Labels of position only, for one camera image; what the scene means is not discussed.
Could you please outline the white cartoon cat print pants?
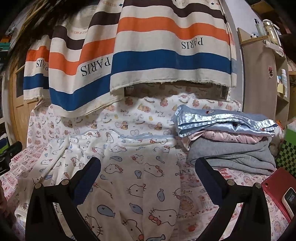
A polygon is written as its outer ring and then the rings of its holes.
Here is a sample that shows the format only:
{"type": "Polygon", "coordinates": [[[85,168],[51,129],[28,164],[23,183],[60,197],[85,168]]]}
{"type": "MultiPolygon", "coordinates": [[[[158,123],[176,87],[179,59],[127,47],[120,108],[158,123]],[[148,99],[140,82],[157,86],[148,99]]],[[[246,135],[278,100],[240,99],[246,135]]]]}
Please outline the white cartoon cat print pants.
{"type": "Polygon", "coordinates": [[[169,240],[180,204],[175,146],[172,135],[126,137],[110,130],[51,140],[18,182],[15,215],[26,220],[36,184],[57,185],[96,157],[101,170],[78,206],[94,234],[101,240],[169,240]]]}

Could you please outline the white smartphone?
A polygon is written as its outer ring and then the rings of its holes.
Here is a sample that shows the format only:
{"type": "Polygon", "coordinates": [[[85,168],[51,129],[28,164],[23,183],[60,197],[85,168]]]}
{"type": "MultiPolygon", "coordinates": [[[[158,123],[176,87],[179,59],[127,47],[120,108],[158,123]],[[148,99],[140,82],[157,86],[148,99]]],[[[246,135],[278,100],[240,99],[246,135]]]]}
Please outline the white smartphone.
{"type": "Polygon", "coordinates": [[[290,216],[290,219],[293,219],[296,213],[296,192],[290,187],[284,194],[281,199],[285,209],[290,216]]]}

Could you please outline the wooden glass-pane door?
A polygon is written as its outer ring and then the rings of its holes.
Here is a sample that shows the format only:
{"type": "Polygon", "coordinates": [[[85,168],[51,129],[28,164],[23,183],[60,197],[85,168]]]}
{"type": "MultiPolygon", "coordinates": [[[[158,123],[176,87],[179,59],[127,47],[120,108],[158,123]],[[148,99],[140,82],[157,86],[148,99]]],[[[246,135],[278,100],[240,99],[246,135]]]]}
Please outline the wooden glass-pane door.
{"type": "Polygon", "coordinates": [[[27,147],[31,111],[38,102],[36,99],[23,99],[24,68],[24,64],[14,63],[9,71],[10,118],[15,139],[22,143],[23,149],[27,147]]]}

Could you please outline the grey folded sweatshirt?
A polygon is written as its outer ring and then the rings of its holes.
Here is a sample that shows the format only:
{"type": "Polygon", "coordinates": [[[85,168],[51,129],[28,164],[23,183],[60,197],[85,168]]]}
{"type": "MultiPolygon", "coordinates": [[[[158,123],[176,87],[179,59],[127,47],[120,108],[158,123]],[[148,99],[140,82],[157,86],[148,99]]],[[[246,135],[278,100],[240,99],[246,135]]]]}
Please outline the grey folded sweatshirt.
{"type": "Polygon", "coordinates": [[[199,158],[207,160],[213,168],[229,168],[252,174],[271,175],[276,170],[273,155],[269,150],[270,137],[256,144],[218,142],[198,138],[192,142],[187,164],[192,167],[199,158]]]}

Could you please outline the green checkered box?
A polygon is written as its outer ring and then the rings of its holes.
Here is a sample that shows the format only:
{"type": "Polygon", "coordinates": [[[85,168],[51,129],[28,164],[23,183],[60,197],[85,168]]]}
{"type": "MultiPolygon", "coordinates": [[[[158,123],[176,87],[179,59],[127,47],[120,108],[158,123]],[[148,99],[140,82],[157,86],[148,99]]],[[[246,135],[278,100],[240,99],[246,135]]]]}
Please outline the green checkered box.
{"type": "Polygon", "coordinates": [[[276,166],[283,167],[292,176],[296,173],[296,133],[287,129],[285,139],[281,144],[280,151],[276,158],[276,166]]]}

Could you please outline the pink folded garment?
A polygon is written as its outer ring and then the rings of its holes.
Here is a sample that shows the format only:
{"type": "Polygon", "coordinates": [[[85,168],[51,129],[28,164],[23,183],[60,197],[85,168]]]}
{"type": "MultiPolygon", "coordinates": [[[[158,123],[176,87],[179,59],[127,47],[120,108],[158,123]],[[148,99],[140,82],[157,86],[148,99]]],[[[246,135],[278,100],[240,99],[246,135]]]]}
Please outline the pink folded garment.
{"type": "Polygon", "coordinates": [[[190,149],[192,142],[197,140],[198,138],[205,138],[207,140],[215,141],[215,142],[228,142],[228,143],[241,143],[241,144],[257,144],[259,141],[269,139],[271,137],[265,136],[257,136],[250,135],[244,133],[228,133],[223,131],[198,131],[193,134],[183,137],[181,139],[183,146],[186,150],[190,149]]]}

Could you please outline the light blue satin-trim blanket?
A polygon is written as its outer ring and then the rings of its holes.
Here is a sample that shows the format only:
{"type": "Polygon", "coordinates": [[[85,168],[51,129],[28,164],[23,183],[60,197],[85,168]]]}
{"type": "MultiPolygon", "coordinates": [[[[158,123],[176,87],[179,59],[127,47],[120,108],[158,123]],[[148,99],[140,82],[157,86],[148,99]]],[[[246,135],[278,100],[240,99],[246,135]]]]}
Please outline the light blue satin-trim blanket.
{"type": "Polygon", "coordinates": [[[274,136],[278,124],[262,114],[244,113],[222,109],[193,109],[180,105],[171,121],[179,137],[197,131],[222,131],[264,137],[274,136]]]}

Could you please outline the striped Paris curtain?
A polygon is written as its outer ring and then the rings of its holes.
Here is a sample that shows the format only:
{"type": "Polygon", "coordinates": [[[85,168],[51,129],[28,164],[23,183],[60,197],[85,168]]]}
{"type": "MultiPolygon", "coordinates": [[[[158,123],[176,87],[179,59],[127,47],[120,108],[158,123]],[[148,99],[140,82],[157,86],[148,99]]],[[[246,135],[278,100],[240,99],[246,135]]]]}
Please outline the striped Paris curtain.
{"type": "Polygon", "coordinates": [[[75,118],[141,83],[233,88],[236,51],[219,1],[100,1],[55,22],[27,53],[23,97],[75,118]]]}

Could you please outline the white bear print quilt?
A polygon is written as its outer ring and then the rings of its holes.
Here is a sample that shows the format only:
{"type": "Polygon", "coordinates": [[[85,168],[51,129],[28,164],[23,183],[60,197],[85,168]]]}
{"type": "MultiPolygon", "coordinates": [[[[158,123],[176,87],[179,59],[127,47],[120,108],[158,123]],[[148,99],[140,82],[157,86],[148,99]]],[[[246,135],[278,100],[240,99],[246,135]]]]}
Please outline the white bear print quilt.
{"type": "Polygon", "coordinates": [[[48,100],[41,100],[31,111],[27,146],[45,145],[54,138],[82,135],[93,131],[108,143],[115,133],[124,137],[175,135],[171,121],[178,106],[194,109],[241,111],[242,104],[228,94],[222,97],[218,85],[139,84],[130,96],[108,107],[76,118],[60,117],[48,100]]]}

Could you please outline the brown wooden cabinet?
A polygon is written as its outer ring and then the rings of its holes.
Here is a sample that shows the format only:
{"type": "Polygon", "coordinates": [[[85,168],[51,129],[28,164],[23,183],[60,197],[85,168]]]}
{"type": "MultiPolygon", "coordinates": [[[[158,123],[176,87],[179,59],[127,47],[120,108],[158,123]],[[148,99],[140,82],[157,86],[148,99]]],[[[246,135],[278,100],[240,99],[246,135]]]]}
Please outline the brown wooden cabinet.
{"type": "Polygon", "coordinates": [[[237,32],[244,67],[243,111],[286,122],[290,107],[290,81],[278,83],[282,70],[288,75],[283,49],[273,44],[268,36],[252,38],[241,28],[237,32]]]}

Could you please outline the pump bottle on cabinet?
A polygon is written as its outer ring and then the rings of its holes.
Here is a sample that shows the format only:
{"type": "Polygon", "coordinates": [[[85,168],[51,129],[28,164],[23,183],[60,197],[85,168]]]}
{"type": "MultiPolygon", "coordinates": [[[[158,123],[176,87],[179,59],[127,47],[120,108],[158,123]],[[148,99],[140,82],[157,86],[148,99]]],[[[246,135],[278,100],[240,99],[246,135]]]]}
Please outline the pump bottle on cabinet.
{"type": "Polygon", "coordinates": [[[262,28],[262,26],[260,25],[260,22],[257,19],[254,19],[254,21],[255,21],[255,27],[258,31],[259,37],[264,36],[265,32],[264,32],[264,29],[262,28]]]}

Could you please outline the glass jar on cabinet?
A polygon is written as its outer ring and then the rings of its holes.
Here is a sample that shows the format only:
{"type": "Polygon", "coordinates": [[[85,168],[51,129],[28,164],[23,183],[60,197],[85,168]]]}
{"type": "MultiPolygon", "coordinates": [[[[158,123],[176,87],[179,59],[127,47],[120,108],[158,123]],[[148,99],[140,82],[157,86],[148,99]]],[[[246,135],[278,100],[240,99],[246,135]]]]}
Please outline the glass jar on cabinet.
{"type": "Polygon", "coordinates": [[[273,44],[279,45],[281,47],[281,42],[279,37],[280,28],[268,19],[264,19],[262,21],[262,24],[270,41],[273,44]]]}

